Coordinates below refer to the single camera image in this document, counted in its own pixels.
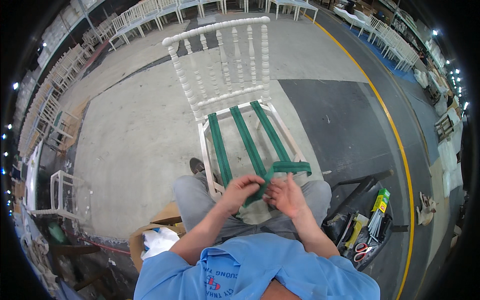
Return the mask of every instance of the brown shoe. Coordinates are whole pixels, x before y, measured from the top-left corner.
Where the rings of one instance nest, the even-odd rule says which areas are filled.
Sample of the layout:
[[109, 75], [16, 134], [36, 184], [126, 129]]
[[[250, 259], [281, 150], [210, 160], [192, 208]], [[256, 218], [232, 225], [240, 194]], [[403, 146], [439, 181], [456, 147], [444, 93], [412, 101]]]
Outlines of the brown shoe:
[[205, 170], [205, 165], [198, 158], [192, 157], [190, 158], [190, 170], [192, 170], [192, 173], [195, 175]]

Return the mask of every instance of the red scissors handle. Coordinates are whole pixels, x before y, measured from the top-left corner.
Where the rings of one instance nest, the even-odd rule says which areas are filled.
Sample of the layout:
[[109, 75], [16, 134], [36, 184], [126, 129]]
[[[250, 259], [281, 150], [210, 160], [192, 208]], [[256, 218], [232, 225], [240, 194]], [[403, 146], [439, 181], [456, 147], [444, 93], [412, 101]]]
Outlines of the red scissors handle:
[[357, 254], [355, 254], [355, 256], [353, 257], [353, 261], [356, 262], [356, 263], [358, 263], [359, 261], [361, 261], [361, 260], [365, 257], [365, 255], [367, 255], [366, 252], [357, 253]]
[[355, 252], [359, 253], [359, 252], [365, 251], [367, 248], [368, 248], [368, 245], [367, 245], [367, 244], [365, 244], [365, 243], [358, 243], [358, 244], [355, 246]]

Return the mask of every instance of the dog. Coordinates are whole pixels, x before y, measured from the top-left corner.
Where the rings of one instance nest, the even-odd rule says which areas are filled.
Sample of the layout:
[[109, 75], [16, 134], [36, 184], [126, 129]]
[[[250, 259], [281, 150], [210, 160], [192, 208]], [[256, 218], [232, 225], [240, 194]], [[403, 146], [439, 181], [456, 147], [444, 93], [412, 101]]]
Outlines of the dog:
[[433, 214], [436, 213], [436, 206], [438, 203], [431, 198], [425, 196], [420, 192], [420, 201], [421, 201], [421, 212], [419, 207], [417, 206], [417, 214], [418, 214], [418, 225], [422, 224], [427, 226], [433, 219]]

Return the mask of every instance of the printed logo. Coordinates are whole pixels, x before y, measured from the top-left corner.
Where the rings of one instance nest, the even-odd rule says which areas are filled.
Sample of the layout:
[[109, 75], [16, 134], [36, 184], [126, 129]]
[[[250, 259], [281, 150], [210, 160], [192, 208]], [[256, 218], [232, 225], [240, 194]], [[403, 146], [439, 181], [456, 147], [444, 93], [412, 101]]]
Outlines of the printed logo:
[[218, 283], [216, 283], [216, 282], [214, 281], [214, 279], [215, 279], [215, 278], [214, 278], [213, 276], [211, 276], [211, 275], [207, 276], [207, 280], [208, 280], [208, 281], [205, 282], [205, 284], [210, 285], [210, 289], [218, 290], [218, 289], [220, 288], [220, 285], [219, 285]]

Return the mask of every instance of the knee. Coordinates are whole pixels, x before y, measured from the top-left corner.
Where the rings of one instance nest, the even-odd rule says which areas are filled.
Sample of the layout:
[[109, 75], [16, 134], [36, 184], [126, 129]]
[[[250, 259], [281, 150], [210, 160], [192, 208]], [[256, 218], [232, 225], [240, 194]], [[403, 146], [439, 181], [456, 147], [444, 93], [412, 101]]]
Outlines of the knee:
[[199, 180], [191, 175], [183, 175], [178, 177], [172, 184], [173, 191], [178, 189], [185, 189], [186, 187], [190, 187], [196, 184]]
[[332, 199], [332, 189], [330, 188], [330, 184], [324, 180], [309, 181], [302, 186], [302, 191], [305, 196], [313, 194], [322, 200], [328, 199], [328, 202]]

